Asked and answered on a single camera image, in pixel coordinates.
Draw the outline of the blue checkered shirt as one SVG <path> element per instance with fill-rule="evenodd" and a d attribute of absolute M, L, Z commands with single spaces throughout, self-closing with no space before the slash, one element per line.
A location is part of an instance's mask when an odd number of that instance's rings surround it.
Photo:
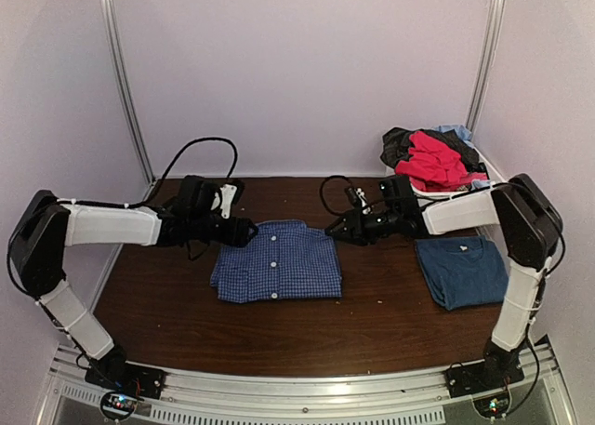
<path fill-rule="evenodd" d="M 261 222 L 243 248 L 222 246 L 210 285 L 220 300 L 238 304 L 342 297 L 334 240 L 295 219 Z"/>

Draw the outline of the blue polo shirt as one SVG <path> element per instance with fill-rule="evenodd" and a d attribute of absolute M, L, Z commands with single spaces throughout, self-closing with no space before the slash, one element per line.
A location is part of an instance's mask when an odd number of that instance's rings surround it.
<path fill-rule="evenodd" d="M 432 299 L 447 311 L 504 300 L 506 267 L 496 245 L 484 236 L 422 239 L 415 249 Z"/>

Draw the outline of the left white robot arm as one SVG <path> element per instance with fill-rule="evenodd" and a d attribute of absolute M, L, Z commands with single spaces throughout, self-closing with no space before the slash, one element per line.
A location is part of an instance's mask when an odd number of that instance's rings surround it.
<path fill-rule="evenodd" d="M 184 178 L 178 193 L 160 206 L 59 199 L 41 190 L 32 198 L 7 243 L 7 272 L 13 285 L 33 299 L 115 392 L 127 390 L 134 373 L 125 354 L 74 293 L 63 269 L 71 246 L 123 244 L 245 247 L 258 234 L 256 224 L 231 209 L 242 195 L 239 180 L 219 185 L 199 176 Z"/>

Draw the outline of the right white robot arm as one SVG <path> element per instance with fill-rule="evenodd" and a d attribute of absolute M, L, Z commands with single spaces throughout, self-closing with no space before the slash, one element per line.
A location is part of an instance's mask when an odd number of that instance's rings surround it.
<path fill-rule="evenodd" d="M 565 253 L 562 218 L 535 182 L 519 174 L 479 189 L 437 196 L 416 190 L 404 176 L 385 178 L 378 187 L 381 196 L 375 202 L 367 201 L 359 189 L 348 188 L 351 208 L 337 213 L 325 233 L 339 242 L 368 246 L 393 234 L 422 239 L 469 229 L 497 232 L 509 273 L 487 350 L 516 352 L 529 335 L 546 283 Z"/>

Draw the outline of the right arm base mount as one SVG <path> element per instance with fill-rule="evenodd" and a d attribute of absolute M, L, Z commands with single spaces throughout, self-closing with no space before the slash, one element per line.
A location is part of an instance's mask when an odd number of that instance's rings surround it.
<path fill-rule="evenodd" d="M 524 343 L 512 351 L 506 351 L 488 339 L 481 361 L 451 364 L 443 372 L 450 397 L 457 398 L 496 390 L 524 380 L 519 359 L 523 347 Z"/>

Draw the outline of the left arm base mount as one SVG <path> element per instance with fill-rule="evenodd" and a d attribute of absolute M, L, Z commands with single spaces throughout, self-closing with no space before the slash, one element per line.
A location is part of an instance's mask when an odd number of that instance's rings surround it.
<path fill-rule="evenodd" d="M 85 382 L 89 384 L 155 400 L 161 397 L 164 381 L 164 370 L 129 363 L 126 351 L 119 344 L 102 358 L 92 359 L 85 374 Z"/>

